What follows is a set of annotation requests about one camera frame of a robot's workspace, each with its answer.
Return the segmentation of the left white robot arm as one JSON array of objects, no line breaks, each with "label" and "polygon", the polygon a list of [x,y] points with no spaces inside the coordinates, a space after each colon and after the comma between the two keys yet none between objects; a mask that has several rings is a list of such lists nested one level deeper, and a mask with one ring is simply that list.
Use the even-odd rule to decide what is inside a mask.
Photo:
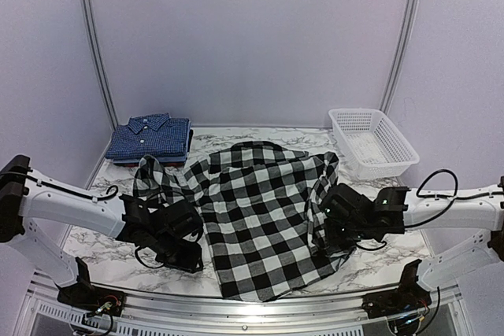
[{"label": "left white robot arm", "polygon": [[87,265],[40,232],[36,220],[86,228],[148,249],[163,268],[201,271],[202,219],[186,199],[165,200],[162,194],[122,194],[117,186],[94,194],[51,179],[33,169],[29,157],[17,155],[1,170],[1,241],[45,271],[62,295],[93,308],[100,297]]}]

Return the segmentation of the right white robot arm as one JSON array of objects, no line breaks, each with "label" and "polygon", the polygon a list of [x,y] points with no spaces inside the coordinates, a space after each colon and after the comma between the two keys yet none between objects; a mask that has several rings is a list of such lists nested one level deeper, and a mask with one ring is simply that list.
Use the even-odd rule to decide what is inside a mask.
[{"label": "right white robot arm", "polygon": [[429,228],[468,228],[476,233],[437,256],[407,264],[390,303],[405,311],[445,282],[503,260],[503,185],[451,192],[390,186],[371,200],[350,186],[332,187],[321,203],[324,227],[333,249],[363,240],[383,240]]}]

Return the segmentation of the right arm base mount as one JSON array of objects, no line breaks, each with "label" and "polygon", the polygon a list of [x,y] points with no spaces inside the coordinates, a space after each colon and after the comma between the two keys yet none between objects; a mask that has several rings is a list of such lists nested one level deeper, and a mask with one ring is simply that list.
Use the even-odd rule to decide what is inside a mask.
[{"label": "right arm base mount", "polygon": [[423,290],[382,290],[366,294],[361,308],[370,319],[393,316],[428,307],[432,303],[430,293]]}]

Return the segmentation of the black white plaid shirt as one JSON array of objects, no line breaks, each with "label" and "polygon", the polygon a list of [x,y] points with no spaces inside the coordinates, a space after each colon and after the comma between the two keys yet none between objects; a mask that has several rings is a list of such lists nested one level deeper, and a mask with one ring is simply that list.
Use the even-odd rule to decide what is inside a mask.
[{"label": "black white plaid shirt", "polygon": [[272,301],[336,273],[352,247],[331,247],[321,207],[338,181],[339,158],[272,142],[241,142],[181,174],[152,156],[139,162],[133,194],[201,216],[221,295]]}]

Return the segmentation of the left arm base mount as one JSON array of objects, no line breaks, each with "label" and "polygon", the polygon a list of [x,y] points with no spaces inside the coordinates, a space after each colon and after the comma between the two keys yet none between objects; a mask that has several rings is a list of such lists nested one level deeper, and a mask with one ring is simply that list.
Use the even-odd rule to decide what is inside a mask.
[{"label": "left arm base mount", "polygon": [[104,310],[112,316],[120,316],[126,299],[125,292],[105,287],[93,286],[90,289],[80,285],[58,288],[57,301],[74,308],[96,312],[105,303],[111,308]]}]

